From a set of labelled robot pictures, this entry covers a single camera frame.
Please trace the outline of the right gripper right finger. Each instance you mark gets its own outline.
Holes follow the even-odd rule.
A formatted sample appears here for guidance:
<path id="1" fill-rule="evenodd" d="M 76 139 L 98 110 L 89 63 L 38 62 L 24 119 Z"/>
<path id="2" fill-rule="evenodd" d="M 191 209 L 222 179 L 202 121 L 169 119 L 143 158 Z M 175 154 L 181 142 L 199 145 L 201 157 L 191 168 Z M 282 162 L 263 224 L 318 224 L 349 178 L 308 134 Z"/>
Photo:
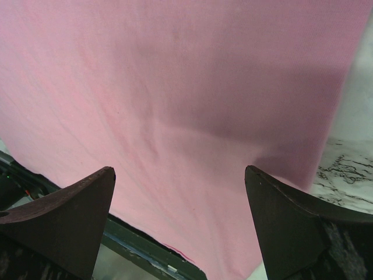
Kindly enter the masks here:
<path id="1" fill-rule="evenodd" d="M 268 279 L 372 279 L 372 215 L 255 166 L 245 169 L 245 187 Z"/>

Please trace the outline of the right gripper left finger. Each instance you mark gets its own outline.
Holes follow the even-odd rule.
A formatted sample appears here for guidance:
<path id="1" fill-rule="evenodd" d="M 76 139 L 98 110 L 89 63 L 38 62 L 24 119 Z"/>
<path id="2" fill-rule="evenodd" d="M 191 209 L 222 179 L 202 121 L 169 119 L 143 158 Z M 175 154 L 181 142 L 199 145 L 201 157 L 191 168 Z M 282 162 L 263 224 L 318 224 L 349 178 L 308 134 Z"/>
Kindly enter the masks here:
<path id="1" fill-rule="evenodd" d="M 116 175 L 104 167 L 1 212 L 1 279 L 91 279 Z"/>

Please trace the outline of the pink t-shirt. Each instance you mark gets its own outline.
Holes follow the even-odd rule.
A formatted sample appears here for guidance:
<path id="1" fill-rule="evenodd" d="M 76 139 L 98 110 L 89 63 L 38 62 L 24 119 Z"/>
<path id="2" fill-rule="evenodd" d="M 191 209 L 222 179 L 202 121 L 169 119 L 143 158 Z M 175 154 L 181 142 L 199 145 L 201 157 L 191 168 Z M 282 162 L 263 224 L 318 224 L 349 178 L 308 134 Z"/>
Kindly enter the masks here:
<path id="1" fill-rule="evenodd" d="M 244 174 L 309 189 L 371 1 L 2 1 L 1 139 L 199 267 L 262 260 Z"/>

